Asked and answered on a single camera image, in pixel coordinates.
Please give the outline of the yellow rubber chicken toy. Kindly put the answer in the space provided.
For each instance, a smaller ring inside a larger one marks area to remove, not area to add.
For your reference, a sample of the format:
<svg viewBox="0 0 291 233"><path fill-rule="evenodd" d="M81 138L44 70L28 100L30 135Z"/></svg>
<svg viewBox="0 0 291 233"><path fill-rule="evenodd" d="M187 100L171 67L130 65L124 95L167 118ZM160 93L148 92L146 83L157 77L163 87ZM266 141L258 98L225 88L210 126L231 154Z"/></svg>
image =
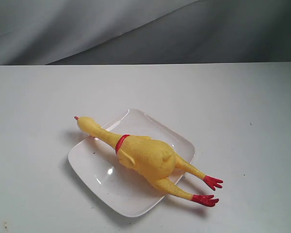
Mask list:
<svg viewBox="0 0 291 233"><path fill-rule="evenodd" d="M136 171L157 190L207 207L213 207L218 203L219 200L213 195L187 193L169 180L169 175L175 169L179 169L198 177L212 190L222 188L223 183L222 180L205 175L186 162L167 143L154 140L149 136L120 135L109 132L87 116L74 118L82 132L98 138L112 147L120 164Z"/></svg>

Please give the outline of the white square ceramic plate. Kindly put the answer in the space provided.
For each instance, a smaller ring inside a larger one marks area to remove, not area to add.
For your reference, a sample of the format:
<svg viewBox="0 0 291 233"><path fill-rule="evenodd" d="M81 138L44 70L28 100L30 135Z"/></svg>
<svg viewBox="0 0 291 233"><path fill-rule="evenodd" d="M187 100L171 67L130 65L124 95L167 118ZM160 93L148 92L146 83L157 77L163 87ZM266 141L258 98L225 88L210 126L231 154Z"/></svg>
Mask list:
<svg viewBox="0 0 291 233"><path fill-rule="evenodd" d="M103 125L118 134L146 135L169 144L191 163L195 148L191 142L137 109L127 109ZM68 132L76 145L68 161L83 183L105 204L126 217L139 217L163 199L163 195L132 169L122 166L110 146L79 129Z"/></svg>

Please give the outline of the grey backdrop cloth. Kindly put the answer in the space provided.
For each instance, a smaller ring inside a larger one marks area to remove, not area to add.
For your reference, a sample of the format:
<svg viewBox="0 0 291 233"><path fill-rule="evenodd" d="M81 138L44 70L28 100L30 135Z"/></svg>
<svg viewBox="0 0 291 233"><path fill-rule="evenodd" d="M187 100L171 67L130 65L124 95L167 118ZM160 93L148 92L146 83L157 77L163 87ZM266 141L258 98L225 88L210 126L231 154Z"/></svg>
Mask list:
<svg viewBox="0 0 291 233"><path fill-rule="evenodd" d="M291 0L0 0L0 65L291 62Z"/></svg>

